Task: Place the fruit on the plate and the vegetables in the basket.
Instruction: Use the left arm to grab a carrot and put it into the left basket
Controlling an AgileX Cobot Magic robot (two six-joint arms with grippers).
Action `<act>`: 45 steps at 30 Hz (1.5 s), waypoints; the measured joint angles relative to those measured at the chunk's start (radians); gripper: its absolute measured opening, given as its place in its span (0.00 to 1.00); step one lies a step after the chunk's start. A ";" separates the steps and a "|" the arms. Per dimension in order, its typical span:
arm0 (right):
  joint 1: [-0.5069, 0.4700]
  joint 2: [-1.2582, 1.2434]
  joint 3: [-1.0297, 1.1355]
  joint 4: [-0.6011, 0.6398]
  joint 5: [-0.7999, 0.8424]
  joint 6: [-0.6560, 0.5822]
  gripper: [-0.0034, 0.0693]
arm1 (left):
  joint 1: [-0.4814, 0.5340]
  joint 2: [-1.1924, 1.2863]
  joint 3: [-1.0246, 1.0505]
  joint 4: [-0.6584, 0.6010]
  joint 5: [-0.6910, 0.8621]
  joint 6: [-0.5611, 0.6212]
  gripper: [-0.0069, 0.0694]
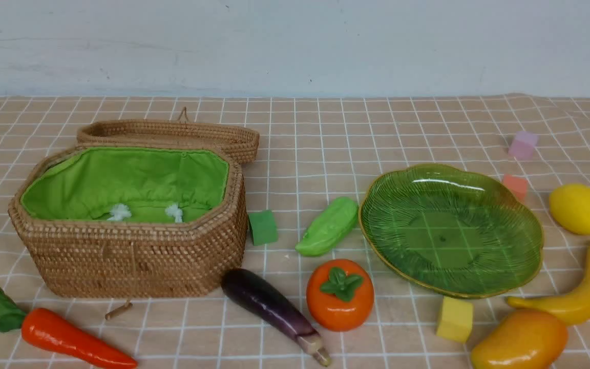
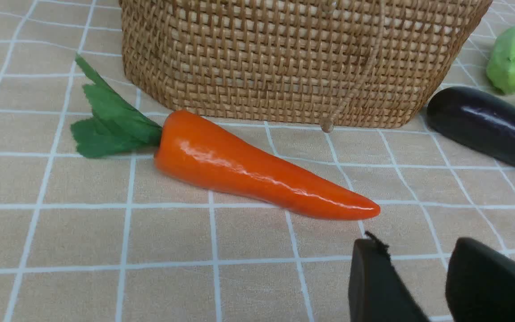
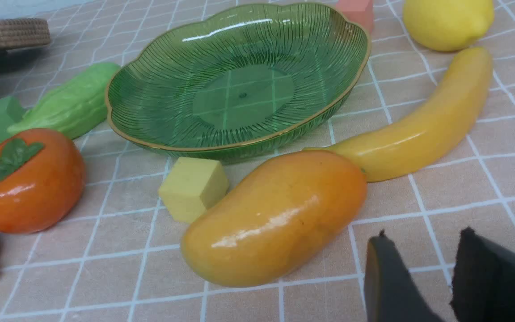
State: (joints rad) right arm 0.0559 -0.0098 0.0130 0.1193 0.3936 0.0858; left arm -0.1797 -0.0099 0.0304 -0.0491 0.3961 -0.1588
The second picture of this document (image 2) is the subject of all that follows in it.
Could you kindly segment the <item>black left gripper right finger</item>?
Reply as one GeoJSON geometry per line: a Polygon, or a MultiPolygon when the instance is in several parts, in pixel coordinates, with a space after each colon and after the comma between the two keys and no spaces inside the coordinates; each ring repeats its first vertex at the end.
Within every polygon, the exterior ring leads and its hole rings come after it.
{"type": "Polygon", "coordinates": [[[515,322],[515,261],[471,237],[458,238],[445,297],[456,322],[515,322]]]}

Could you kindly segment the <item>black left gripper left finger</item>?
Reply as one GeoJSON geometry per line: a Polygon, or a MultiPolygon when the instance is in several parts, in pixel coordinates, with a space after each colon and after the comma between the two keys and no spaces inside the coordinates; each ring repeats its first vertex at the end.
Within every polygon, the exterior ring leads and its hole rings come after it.
{"type": "Polygon", "coordinates": [[[396,271],[389,246],[371,232],[354,242],[349,278],[352,322],[427,322],[396,271]]]}

